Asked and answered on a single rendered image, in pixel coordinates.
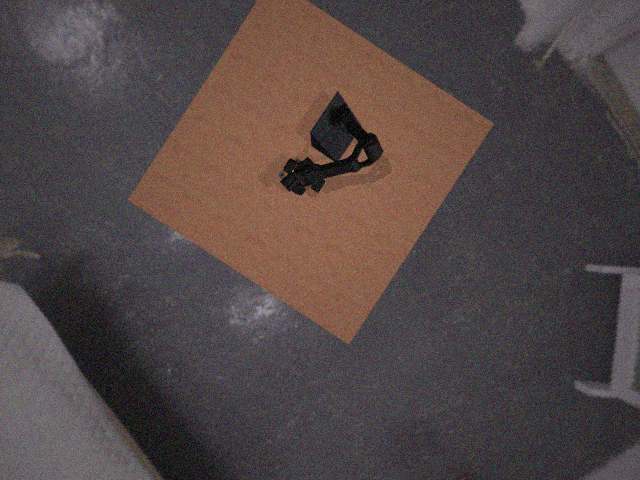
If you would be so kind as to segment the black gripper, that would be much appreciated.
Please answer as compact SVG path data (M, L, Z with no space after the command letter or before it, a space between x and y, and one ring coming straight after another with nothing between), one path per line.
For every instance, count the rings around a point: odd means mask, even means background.
M298 162L296 162L295 160L289 159L286 165L284 166L284 171L286 173L292 172L293 170L295 171L297 164ZM325 180L323 179L320 183L312 185L311 189L318 193L324 184L325 184Z

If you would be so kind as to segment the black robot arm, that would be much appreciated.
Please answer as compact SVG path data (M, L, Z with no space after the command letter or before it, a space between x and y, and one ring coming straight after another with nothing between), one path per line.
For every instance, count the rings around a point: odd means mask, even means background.
M334 105L333 105L334 106ZM363 167L371 166L382 155L383 150L377 139L372 133L366 133L354 120L347 104L343 104L340 108L335 106L331 108L327 120L335 127L340 126L346 135L351 133L359 142L353 153L346 159L319 165L313 163L309 157L304 161L300 161L296 165L296 170L289 172L280 182L289 191L295 194L303 195L306 191L305 186L315 185L323 179L346 173L356 173ZM364 150L367 160L358 161L358 157Z

